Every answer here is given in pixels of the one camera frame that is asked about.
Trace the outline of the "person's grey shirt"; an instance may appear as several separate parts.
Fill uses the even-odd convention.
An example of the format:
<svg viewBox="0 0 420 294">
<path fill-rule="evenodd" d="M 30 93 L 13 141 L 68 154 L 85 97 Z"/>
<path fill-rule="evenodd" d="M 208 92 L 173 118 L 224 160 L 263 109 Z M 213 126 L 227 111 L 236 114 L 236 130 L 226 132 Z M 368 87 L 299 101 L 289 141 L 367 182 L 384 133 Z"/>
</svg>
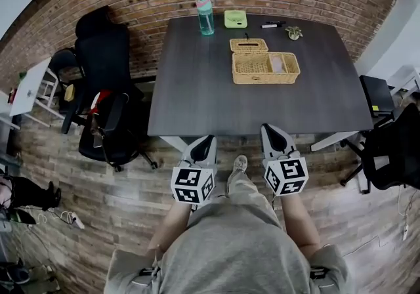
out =
<svg viewBox="0 0 420 294">
<path fill-rule="evenodd" d="M 339 250 L 305 257 L 279 222 L 251 205 L 192 214 L 164 254 L 116 251 L 104 294 L 353 294 Z"/>
</svg>

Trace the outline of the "black drawer cabinet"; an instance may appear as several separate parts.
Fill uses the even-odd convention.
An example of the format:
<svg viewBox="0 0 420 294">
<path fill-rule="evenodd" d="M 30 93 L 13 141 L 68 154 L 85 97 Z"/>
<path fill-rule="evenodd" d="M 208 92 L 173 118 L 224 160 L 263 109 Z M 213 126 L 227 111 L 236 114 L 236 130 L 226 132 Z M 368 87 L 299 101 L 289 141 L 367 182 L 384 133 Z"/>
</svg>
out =
<svg viewBox="0 0 420 294">
<path fill-rule="evenodd" d="M 394 101 L 384 79 L 361 75 L 359 77 L 372 117 L 385 117 L 393 113 Z"/>
</svg>

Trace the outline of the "white side table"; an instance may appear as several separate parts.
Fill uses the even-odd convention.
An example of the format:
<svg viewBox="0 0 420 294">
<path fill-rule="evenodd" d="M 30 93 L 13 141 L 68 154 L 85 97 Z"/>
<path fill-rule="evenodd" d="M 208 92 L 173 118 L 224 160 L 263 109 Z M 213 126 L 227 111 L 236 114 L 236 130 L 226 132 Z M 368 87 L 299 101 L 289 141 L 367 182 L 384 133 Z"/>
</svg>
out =
<svg viewBox="0 0 420 294">
<path fill-rule="evenodd" d="M 52 58 L 49 57 L 26 72 L 18 85 L 11 104 L 9 114 L 11 117 L 23 115 L 41 125 L 50 127 L 49 124 L 31 115 L 33 107 L 37 105 L 61 120 L 65 119 L 62 114 L 52 109 L 59 80 L 57 75 L 49 68 L 51 60 Z"/>
</svg>

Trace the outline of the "clear plastic wrapper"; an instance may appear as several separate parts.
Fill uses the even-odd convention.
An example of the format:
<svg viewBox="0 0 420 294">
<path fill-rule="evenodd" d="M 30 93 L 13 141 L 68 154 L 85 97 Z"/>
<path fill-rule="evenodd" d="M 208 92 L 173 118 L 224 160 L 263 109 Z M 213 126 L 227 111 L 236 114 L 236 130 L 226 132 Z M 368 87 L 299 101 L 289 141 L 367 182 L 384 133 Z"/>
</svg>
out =
<svg viewBox="0 0 420 294">
<path fill-rule="evenodd" d="M 285 73 L 284 62 L 281 55 L 270 55 L 272 71 L 276 74 Z"/>
</svg>

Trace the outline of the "white desk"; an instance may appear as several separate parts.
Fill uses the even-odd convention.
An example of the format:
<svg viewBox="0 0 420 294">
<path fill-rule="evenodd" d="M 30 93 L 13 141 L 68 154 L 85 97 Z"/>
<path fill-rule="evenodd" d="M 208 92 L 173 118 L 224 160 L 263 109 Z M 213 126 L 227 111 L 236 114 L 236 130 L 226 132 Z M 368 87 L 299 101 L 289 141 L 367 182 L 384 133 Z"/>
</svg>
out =
<svg viewBox="0 0 420 294">
<path fill-rule="evenodd" d="M 387 84 L 392 87 L 391 95 L 399 90 L 406 89 L 404 98 L 414 92 L 420 93 L 420 66 L 404 65 L 394 75 L 387 79 Z"/>
</svg>

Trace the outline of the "black mesh office chair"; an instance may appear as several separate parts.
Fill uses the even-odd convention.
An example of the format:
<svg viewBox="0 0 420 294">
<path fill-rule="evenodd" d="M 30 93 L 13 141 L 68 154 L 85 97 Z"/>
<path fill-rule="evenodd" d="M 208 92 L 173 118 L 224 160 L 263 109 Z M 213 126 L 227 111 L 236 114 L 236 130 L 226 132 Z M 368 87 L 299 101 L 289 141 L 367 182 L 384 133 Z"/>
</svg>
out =
<svg viewBox="0 0 420 294">
<path fill-rule="evenodd" d="M 362 194 L 370 193 L 372 186 L 386 190 L 404 185 L 420 190 L 420 110 L 416 104 L 408 104 L 397 118 L 383 118 L 364 137 L 362 149 L 347 139 L 340 141 L 340 146 L 349 147 L 361 159 L 341 186 L 362 171 L 367 180 Z"/>
</svg>

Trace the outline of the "person's left forearm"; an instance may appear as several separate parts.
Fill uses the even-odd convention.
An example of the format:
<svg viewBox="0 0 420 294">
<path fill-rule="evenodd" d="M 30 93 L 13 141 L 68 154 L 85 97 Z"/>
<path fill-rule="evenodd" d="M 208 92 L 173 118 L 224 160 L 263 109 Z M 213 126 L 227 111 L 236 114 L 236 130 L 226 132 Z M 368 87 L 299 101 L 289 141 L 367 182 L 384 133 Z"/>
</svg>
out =
<svg viewBox="0 0 420 294">
<path fill-rule="evenodd" d="M 172 243 L 186 230 L 191 208 L 191 204 L 174 202 L 153 235 L 148 245 L 148 251 L 155 253 L 157 250 L 161 252 L 168 250 Z"/>
</svg>

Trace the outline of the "small green desk fan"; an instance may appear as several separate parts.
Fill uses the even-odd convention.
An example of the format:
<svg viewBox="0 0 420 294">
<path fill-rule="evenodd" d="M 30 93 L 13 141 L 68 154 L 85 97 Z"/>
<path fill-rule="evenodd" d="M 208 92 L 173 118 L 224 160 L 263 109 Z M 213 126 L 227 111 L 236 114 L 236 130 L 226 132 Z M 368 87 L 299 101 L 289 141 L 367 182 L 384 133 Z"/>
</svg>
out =
<svg viewBox="0 0 420 294">
<path fill-rule="evenodd" d="M 247 27 L 246 12 L 244 10 L 226 10 L 224 26 L 228 29 L 245 29 Z"/>
</svg>

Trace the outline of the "white table leg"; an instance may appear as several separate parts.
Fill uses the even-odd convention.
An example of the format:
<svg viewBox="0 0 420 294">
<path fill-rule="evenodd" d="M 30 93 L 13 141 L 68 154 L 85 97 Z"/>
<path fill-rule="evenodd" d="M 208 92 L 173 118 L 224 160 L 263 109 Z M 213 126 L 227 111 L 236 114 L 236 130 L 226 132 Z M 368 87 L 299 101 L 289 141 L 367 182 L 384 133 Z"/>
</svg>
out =
<svg viewBox="0 0 420 294">
<path fill-rule="evenodd" d="M 314 143 L 310 149 L 312 152 L 317 152 L 318 150 L 324 149 L 328 146 L 334 145 L 335 143 L 338 143 L 344 139 L 347 139 L 348 137 L 351 137 L 355 134 L 357 134 L 357 131 L 350 131 L 350 132 L 338 132 L 334 133 L 323 140 L 320 140 L 316 143 Z"/>
<path fill-rule="evenodd" d="M 183 151 L 185 151 L 188 147 L 187 143 L 185 143 L 185 141 L 179 136 L 161 136 L 161 139 L 181 153 L 183 153 Z"/>
</svg>

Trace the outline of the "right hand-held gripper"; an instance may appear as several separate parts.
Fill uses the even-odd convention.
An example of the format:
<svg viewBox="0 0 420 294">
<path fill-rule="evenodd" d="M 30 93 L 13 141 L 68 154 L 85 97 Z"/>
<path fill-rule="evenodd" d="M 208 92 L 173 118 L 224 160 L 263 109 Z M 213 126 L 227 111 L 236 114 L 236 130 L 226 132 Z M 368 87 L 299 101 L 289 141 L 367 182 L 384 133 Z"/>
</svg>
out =
<svg viewBox="0 0 420 294">
<path fill-rule="evenodd" d="M 293 138 L 268 123 L 261 125 L 264 179 L 275 196 L 302 192 L 308 181 L 306 160 L 296 151 Z"/>
</svg>

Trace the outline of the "woven wicker basket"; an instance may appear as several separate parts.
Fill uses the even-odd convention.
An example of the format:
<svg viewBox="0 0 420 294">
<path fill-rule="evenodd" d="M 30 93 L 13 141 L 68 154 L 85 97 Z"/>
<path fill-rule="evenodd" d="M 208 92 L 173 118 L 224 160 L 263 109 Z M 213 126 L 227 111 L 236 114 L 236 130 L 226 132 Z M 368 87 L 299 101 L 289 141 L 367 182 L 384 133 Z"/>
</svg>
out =
<svg viewBox="0 0 420 294">
<path fill-rule="evenodd" d="M 235 84 L 294 84 L 301 73 L 295 54 L 270 52 L 264 39 L 231 39 L 232 77 Z M 270 55 L 281 55 L 285 73 L 274 73 Z"/>
</svg>

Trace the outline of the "teal water bottle pink lid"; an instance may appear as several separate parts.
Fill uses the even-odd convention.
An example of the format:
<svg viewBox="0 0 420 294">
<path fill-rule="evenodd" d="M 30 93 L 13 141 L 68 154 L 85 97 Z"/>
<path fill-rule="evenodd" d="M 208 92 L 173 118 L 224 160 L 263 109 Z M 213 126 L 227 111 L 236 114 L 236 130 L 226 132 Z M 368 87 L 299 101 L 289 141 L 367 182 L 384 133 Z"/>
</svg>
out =
<svg viewBox="0 0 420 294">
<path fill-rule="evenodd" d="M 213 35 L 215 32 L 213 21 L 213 6 L 211 0 L 196 0 L 199 28 L 202 35 Z"/>
</svg>

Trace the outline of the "person's beige shoe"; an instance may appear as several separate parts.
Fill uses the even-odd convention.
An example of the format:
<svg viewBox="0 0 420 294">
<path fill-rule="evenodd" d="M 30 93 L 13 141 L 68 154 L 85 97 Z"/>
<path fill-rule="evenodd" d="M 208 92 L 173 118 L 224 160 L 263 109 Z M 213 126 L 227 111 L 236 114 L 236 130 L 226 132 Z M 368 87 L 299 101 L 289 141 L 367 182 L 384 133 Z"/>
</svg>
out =
<svg viewBox="0 0 420 294">
<path fill-rule="evenodd" d="M 230 184 L 234 177 L 239 173 L 245 173 L 248 165 L 247 157 L 243 154 L 237 156 L 234 160 L 232 172 L 228 177 L 227 184 Z"/>
</svg>

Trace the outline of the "black headrest office chair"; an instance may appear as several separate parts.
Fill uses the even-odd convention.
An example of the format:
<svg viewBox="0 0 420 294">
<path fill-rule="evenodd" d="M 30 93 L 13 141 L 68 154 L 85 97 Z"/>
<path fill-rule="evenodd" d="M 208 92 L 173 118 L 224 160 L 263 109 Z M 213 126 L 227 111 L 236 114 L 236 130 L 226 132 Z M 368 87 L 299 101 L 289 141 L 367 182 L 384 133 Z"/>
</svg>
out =
<svg viewBox="0 0 420 294">
<path fill-rule="evenodd" d="M 72 123 L 82 126 L 79 153 L 103 161 L 117 172 L 138 156 L 157 169 L 142 147 L 147 137 L 148 107 L 130 75 L 129 29 L 112 22 L 109 12 L 109 7 L 101 7 L 76 24 L 75 55 L 85 78 L 61 132 L 68 133 Z M 93 98 L 101 90 L 111 90 L 113 95 L 100 103 L 98 114 L 90 115 Z"/>
</svg>

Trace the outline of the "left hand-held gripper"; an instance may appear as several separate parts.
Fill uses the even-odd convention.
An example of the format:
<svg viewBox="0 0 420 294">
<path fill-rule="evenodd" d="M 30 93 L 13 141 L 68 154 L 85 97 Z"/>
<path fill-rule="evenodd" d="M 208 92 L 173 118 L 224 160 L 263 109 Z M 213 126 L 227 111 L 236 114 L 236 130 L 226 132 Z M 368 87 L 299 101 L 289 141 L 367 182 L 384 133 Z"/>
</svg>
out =
<svg viewBox="0 0 420 294">
<path fill-rule="evenodd" d="M 203 136 L 189 144 L 173 168 L 171 190 L 176 201 L 204 204 L 215 188 L 217 138 Z"/>
</svg>

